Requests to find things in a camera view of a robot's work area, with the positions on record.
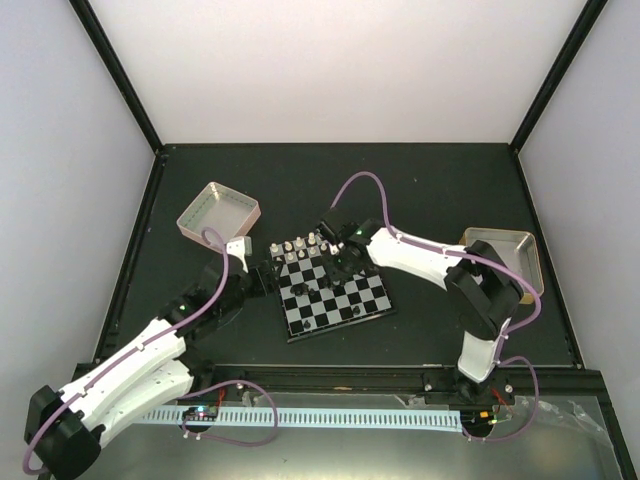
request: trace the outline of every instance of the white robotic arm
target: white robotic arm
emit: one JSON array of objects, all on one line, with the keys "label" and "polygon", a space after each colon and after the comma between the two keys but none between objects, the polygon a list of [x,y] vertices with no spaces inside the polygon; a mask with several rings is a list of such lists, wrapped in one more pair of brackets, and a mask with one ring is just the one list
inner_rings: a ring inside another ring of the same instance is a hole
[{"label": "white robotic arm", "polygon": [[[107,361],[58,392],[45,386],[31,397],[25,441],[35,441],[35,453],[56,479],[77,478],[118,433],[158,405],[189,393],[196,377],[206,376],[208,364],[189,342],[215,330],[245,298],[260,296],[245,261],[250,239],[234,239],[226,249],[234,257],[229,267],[233,286],[225,289],[228,295],[221,295],[220,302],[194,314],[218,290],[220,274],[207,267],[199,283],[170,302],[160,318]],[[195,321],[183,322],[188,316]],[[55,423],[46,427],[52,420]]]},{"label": "white robotic arm", "polygon": [[[516,282],[455,255],[470,247],[437,243],[395,229],[392,234],[375,221],[357,225],[336,209],[325,214],[318,228],[335,247],[331,249],[333,258],[325,262],[332,281],[362,270],[391,267],[446,290],[459,308],[465,328],[458,370],[475,383],[487,380],[497,364],[496,352],[511,314],[522,298]],[[491,246],[476,243],[472,253],[502,263]]]}]

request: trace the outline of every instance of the metal tray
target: metal tray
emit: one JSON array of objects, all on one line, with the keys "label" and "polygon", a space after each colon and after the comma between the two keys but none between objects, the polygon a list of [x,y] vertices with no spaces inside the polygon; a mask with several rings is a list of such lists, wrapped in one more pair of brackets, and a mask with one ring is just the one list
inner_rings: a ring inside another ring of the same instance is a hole
[{"label": "metal tray", "polygon": [[246,235],[260,217],[258,202],[216,182],[211,182],[178,218],[182,234],[207,248],[220,252],[202,240],[204,227],[215,228],[226,242]]},{"label": "metal tray", "polygon": [[[544,283],[536,239],[533,234],[517,230],[471,227],[465,230],[460,243],[470,246],[476,240],[483,240],[495,248],[505,265],[529,282],[538,295],[542,295]],[[533,295],[525,291],[520,303],[533,303]]]}]

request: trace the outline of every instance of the purple cable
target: purple cable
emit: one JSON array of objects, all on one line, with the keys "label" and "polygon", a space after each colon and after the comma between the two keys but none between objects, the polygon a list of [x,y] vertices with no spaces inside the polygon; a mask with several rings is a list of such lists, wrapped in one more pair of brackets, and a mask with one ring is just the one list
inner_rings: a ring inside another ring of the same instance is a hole
[{"label": "purple cable", "polygon": [[[204,395],[205,393],[213,392],[214,390],[217,390],[219,388],[226,387],[229,385],[237,385],[238,383],[259,391],[261,394],[265,396],[265,398],[269,402],[269,405],[271,406],[271,410],[273,411],[273,427],[271,428],[271,433],[267,435],[267,437],[265,437],[264,439],[259,440],[257,442],[243,442],[240,440],[233,440],[231,438],[218,437],[217,435],[209,435],[205,433],[201,433],[199,435],[200,437],[206,438],[207,440],[216,440],[218,442],[228,443],[230,445],[235,445],[237,447],[261,447],[263,445],[266,445],[267,443],[270,443],[271,441],[273,441],[273,439],[276,438],[276,435],[278,434],[278,409],[276,408],[276,404],[274,403],[271,396],[259,385],[256,385],[255,383],[249,382],[247,380],[227,380],[226,382],[216,383],[215,385],[205,388],[204,390],[200,390],[199,392],[194,392],[194,393],[189,393],[187,395],[184,395],[180,397],[180,400],[199,397],[200,395]],[[198,436],[198,434],[187,430],[186,419],[184,422],[182,422],[182,430],[186,435],[189,435],[192,437]]]},{"label": "purple cable", "polygon": [[[167,328],[167,329],[163,330],[162,332],[160,332],[160,333],[158,333],[156,335],[153,335],[152,337],[148,338],[147,340],[142,342],[143,346],[146,347],[147,345],[149,345],[150,343],[156,341],[160,337],[163,337],[164,335],[166,335],[166,334],[168,334],[170,332],[173,332],[173,331],[175,331],[175,330],[177,330],[179,328],[182,328],[185,325],[187,325],[188,323],[194,321],[196,318],[198,318],[200,315],[202,315],[205,311],[207,311],[207,309],[209,309],[211,307],[211,305],[213,305],[216,302],[216,300],[218,300],[220,295],[222,294],[222,290],[224,289],[225,285],[227,284],[227,277],[229,276],[229,256],[227,254],[227,249],[225,248],[224,240],[222,240],[222,237],[218,234],[218,232],[216,232],[211,227],[205,227],[202,230],[202,233],[201,233],[202,239],[206,243],[208,243],[209,245],[212,245],[211,242],[209,241],[209,239],[207,238],[207,233],[211,233],[215,237],[216,243],[218,245],[222,246],[221,251],[222,251],[222,258],[223,258],[223,262],[224,262],[224,267],[223,267],[223,272],[222,272],[222,279],[220,280],[220,284],[218,285],[218,288],[216,289],[216,291],[213,294],[213,296],[211,297],[211,299],[209,299],[209,301],[207,303],[205,303],[198,311],[196,311],[193,314],[189,315],[187,318],[185,318],[181,322],[173,325],[172,327]],[[129,358],[131,355],[133,355],[137,351],[138,351],[137,348],[132,348],[128,352],[124,353],[121,357],[117,358],[112,364],[110,364],[102,372],[100,372],[93,379],[91,379],[91,381],[89,381],[89,383],[87,383],[85,385],[84,390],[87,391],[90,388],[92,388],[96,383],[98,383],[102,378],[104,378],[105,375],[107,375],[109,372],[111,372],[114,368],[116,368],[118,365],[120,365],[122,362],[124,362],[127,358]],[[63,405],[61,405],[60,408],[58,408],[58,410],[56,410],[53,413],[53,415],[51,415],[42,424],[42,426],[38,429],[36,434],[33,436],[31,441],[29,442],[29,445],[27,446],[27,451],[25,452],[24,457],[22,458],[22,471],[24,473],[26,473],[27,475],[40,475],[42,473],[46,473],[47,472],[46,468],[41,468],[39,470],[31,469],[31,467],[29,466],[29,462],[31,460],[31,455],[33,455],[33,452],[35,450],[36,445],[38,444],[40,439],[42,439],[42,437],[44,436],[44,434],[47,431],[47,429],[51,425],[53,425],[53,423],[58,419],[58,417],[60,417],[62,412],[64,412],[69,406],[71,406],[71,404],[73,404],[80,397],[81,397],[80,394],[76,394],[76,395],[72,396],[69,400],[67,400],[67,402],[65,402]]]},{"label": "purple cable", "polygon": [[[387,193],[386,193],[386,191],[384,189],[384,185],[382,185],[382,182],[380,181],[378,176],[375,175],[374,173],[371,173],[371,172],[358,172],[358,173],[352,175],[351,177],[349,177],[349,179],[344,183],[344,185],[342,186],[342,188],[340,189],[340,191],[338,192],[338,194],[334,198],[333,203],[331,203],[331,208],[335,207],[338,204],[338,201],[340,201],[340,198],[342,197],[342,194],[346,191],[346,189],[349,187],[349,185],[351,185],[351,183],[353,183],[354,180],[356,180],[357,178],[360,178],[360,177],[372,178],[376,182],[376,184],[378,185],[378,189],[380,190],[380,198],[382,200],[382,218],[384,220],[385,227],[387,227],[387,230],[389,230],[389,233],[391,235],[393,235],[394,237],[397,236],[396,229],[393,228],[393,226],[391,225],[391,221],[389,220],[389,207],[388,207],[388,202],[387,202]],[[415,240],[411,240],[411,239],[408,239],[408,238],[405,238],[405,237],[401,237],[400,241],[403,242],[403,243],[406,243],[407,245],[412,245],[414,247],[423,248],[424,250],[429,250],[431,252],[439,253],[441,255],[450,255],[452,257],[464,258],[466,260],[470,260],[470,261],[473,261],[473,262],[481,263],[481,264],[486,265],[488,267],[491,267],[491,268],[493,268],[495,270],[498,270],[499,272],[502,272],[505,275],[507,275],[507,276],[511,277],[512,279],[514,279],[515,281],[519,282],[533,296],[533,300],[534,300],[534,303],[535,303],[534,310],[533,310],[533,313],[531,315],[529,315],[527,318],[525,318],[524,320],[518,322],[515,325],[511,325],[511,326],[507,327],[505,329],[505,331],[504,331],[504,335],[508,335],[511,332],[515,332],[519,328],[522,328],[522,327],[525,327],[525,326],[529,325],[531,322],[533,322],[540,315],[540,312],[542,310],[542,302],[540,300],[540,295],[538,295],[538,292],[536,292],[535,288],[533,288],[533,286],[531,286],[531,284],[529,284],[529,282],[527,282],[524,278],[522,278],[517,273],[512,272],[511,270],[509,270],[504,265],[500,265],[499,263],[496,263],[494,261],[487,260],[485,258],[478,257],[476,255],[470,255],[470,254],[465,253],[465,252],[457,252],[457,251],[452,251],[452,250],[446,250],[446,253],[445,253],[445,252],[442,251],[441,248],[435,247],[433,245],[428,245],[428,244],[425,244],[425,243],[422,243],[422,242],[418,242],[418,241],[415,241]],[[502,351],[503,344],[504,344],[504,339],[501,337],[500,341],[498,342],[498,349],[496,350],[496,358],[499,357],[499,355],[500,355],[500,353]]]},{"label": "purple cable", "polygon": [[531,365],[531,362],[527,360],[525,357],[522,357],[520,355],[506,359],[504,362],[500,363],[500,366],[509,365],[510,363],[513,363],[513,362],[526,363],[527,367],[529,368],[529,371],[531,372],[531,378],[533,379],[533,411],[531,412],[531,416],[529,417],[529,420],[527,420],[527,423],[525,423],[522,427],[520,427],[515,432],[499,438],[475,437],[471,435],[466,428],[462,427],[462,433],[467,438],[469,438],[469,440],[477,440],[479,442],[489,442],[489,443],[498,443],[498,442],[504,442],[507,440],[513,440],[514,438],[517,438],[520,435],[522,435],[524,432],[526,432],[529,429],[529,427],[531,427],[531,425],[533,425],[533,421],[536,419],[536,415],[538,414],[538,403],[540,402],[540,389],[538,386],[538,376],[536,375],[536,371],[533,368],[533,365]]}]

